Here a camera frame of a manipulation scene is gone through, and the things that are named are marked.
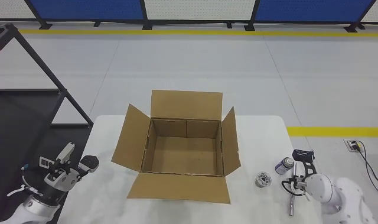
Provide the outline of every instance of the blue wall panel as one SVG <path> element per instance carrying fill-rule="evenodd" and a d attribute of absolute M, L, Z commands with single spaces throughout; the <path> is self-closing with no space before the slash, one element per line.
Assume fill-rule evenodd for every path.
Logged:
<path fill-rule="evenodd" d="M 261 0 L 257 21 L 357 21 L 371 0 Z"/>
<path fill-rule="evenodd" d="M 143 19 L 139 0 L 30 0 L 46 19 Z"/>

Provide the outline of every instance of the open cardboard box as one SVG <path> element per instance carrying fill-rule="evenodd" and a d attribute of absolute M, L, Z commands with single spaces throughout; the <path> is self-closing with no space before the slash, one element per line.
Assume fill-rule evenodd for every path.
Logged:
<path fill-rule="evenodd" d="M 138 171 L 128 198 L 230 203 L 240 167 L 234 109 L 222 93 L 153 90 L 151 118 L 129 105 L 112 161 Z"/>

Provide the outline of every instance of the white wall panel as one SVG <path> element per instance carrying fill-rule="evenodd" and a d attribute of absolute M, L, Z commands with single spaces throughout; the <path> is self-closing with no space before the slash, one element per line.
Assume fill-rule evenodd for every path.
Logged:
<path fill-rule="evenodd" d="M 24 0 L 0 0 L 0 18 L 35 18 Z"/>
<path fill-rule="evenodd" d="M 378 1 L 370 8 L 362 22 L 378 22 Z"/>
<path fill-rule="evenodd" d="M 144 0 L 150 20 L 249 20 L 255 0 Z"/>

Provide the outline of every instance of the power strip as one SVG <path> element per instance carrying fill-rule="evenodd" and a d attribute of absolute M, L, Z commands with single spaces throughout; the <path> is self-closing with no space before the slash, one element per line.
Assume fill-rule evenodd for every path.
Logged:
<path fill-rule="evenodd" d="M 345 143 L 346 147 L 348 148 L 348 150 L 350 152 L 358 152 L 357 150 L 355 150 L 353 148 L 354 145 L 359 146 L 361 152 L 363 152 L 363 150 L 364 150 L 363 147 L 361 147 L 361 145 L 358 142 L 356 142 L 356 140 L 353 140 L 353 139 L 344 139 L 344 143 Z"/>

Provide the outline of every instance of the can lid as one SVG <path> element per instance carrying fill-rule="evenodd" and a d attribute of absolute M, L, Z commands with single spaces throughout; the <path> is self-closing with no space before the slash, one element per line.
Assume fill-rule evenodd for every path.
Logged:
<path fill-rule="evenodd" d="M 287 167 L 293 167 L 294 166 L 294 160 L 291 159 L 291 158 L 286 158 L 283 163 L 287 166 Z"/>

